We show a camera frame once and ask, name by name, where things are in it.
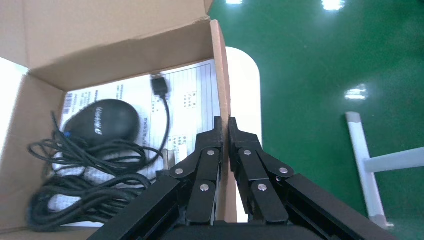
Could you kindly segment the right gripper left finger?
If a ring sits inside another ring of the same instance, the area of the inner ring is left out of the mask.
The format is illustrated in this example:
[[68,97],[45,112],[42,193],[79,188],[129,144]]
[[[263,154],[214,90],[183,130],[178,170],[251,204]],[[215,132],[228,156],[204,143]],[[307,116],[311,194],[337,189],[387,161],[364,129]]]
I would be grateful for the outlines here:
[[217,198],[224,153],[222,118],[213,129],[197,134],[194,152],[166,175],[176,197],[173,226],[211,226],[217,217]]

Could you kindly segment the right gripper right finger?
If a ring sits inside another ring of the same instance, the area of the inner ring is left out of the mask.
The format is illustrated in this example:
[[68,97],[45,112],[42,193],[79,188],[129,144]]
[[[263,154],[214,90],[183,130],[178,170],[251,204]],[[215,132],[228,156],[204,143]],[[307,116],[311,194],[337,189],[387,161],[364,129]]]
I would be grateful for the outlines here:
[[256,134],[240,130],[235,117],[229,118],[228,136],[230,169],[248,219],[287,224],[282,183],[294,175],[294,170],[266,153]]

